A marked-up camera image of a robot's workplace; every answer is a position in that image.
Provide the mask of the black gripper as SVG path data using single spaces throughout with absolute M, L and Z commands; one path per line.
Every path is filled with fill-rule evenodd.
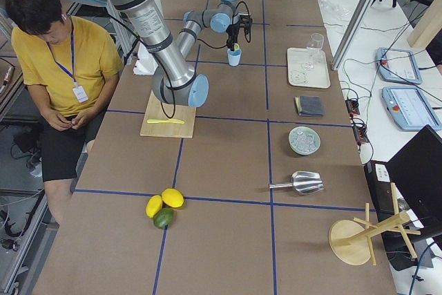
M 235 41 L 238 40 L 239 30 L 240 30 L 240 23 L 239 22 L 230 24 L 228 26 L 228 28 L 226 29 L 226 33 L 228 34 L 227 48 L 229 50 L 237 50 L 237 43 Z

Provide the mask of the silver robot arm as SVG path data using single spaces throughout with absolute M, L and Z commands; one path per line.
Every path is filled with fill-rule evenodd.
M 236 9 L 238 0 L 220 0 L 209 10 L 186 13 L 185 26 L 178 38 L 173 38 L 155 0 L 73 0 L 91 6 L 105 6 L 111 2 L 132 23 L 136 33 L 152 54 L 158 68 L 153 77 L 152 90 L 161 102 L 200 107 L 209 94 L 209 81 L 186 62 L 201 30 L 210 27 L 216 32 L 226 32 L 239 22 Z

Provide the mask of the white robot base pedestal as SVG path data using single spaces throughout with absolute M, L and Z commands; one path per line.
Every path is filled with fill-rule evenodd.
M 136 57 L 133 73 L 135 75 L 154 75 L 158 64 L 141 42 L 137 46 Z

